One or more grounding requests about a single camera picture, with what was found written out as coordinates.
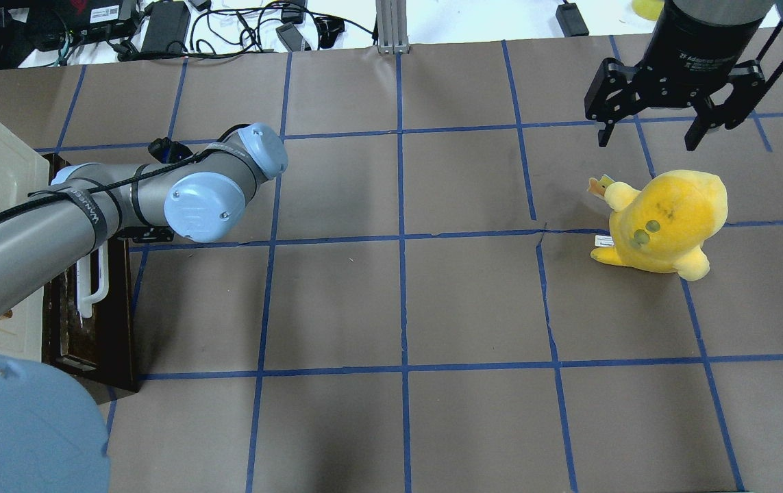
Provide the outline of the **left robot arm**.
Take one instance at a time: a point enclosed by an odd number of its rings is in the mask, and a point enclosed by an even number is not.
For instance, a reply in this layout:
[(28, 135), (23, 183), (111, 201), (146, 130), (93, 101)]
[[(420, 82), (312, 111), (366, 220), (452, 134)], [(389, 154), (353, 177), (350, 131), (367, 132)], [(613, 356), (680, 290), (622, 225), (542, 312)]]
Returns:
[[(112, 238), (169, 227), (207, 243), (225, 237), (265, 182), (288, 168), (269, 125), (235, 125), (170, 164), (66, 166), (0, 212), (0, 316)], [(72, 375), (0, 355), (0, 492), (106, 492), (109, 434)]]

